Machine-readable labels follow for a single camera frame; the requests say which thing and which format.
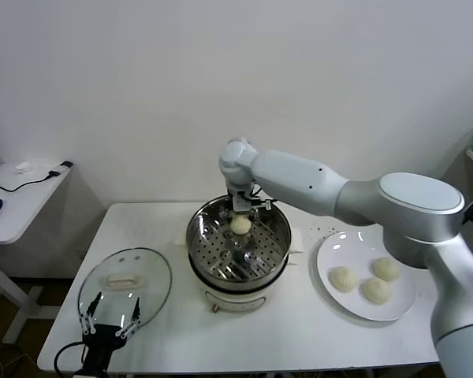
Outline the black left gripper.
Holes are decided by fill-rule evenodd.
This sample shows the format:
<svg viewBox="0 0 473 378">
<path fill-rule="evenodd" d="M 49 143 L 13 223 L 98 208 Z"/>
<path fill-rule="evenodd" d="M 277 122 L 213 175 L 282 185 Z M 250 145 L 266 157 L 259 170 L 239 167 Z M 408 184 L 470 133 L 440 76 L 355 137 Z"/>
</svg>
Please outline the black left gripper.
<svg viewBox="0 0 473 378">
<path fill-rule="evenodd" d="M 83 342 L 88 349 L 81 368 L 82 376 L 108 377 L 107 369 L 113 352 L 124 347 L 126 339 L 140 326 L 140 297 L 136 298 L 131 320 L 126 326 L 120 329 L 115 325 L 95 325 L 94 315 L 101 298 L 100 291 L 86 312 L 80 315 Z"/>
</svg>

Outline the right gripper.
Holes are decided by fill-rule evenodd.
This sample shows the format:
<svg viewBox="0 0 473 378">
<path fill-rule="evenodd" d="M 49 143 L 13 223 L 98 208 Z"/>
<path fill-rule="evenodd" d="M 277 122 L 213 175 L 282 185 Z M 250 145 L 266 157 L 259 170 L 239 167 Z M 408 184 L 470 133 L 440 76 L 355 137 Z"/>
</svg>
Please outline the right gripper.
<svg viewBox="0 0 473 378">
<path fill-rule="evenodd" d="M 252 209 L 252 199 L 244 191 L 234 191 L 231 194 L 233 202 L 233 211 L 224 209 L 222 211 L 222 219 L 229 221 L 232 219 L 233 212 L 237 214 L 249 214 Z M 260 216 L 257 212 L 252 212 L 250 215 L 251 234 L 259 235 Z"/>
</svg>

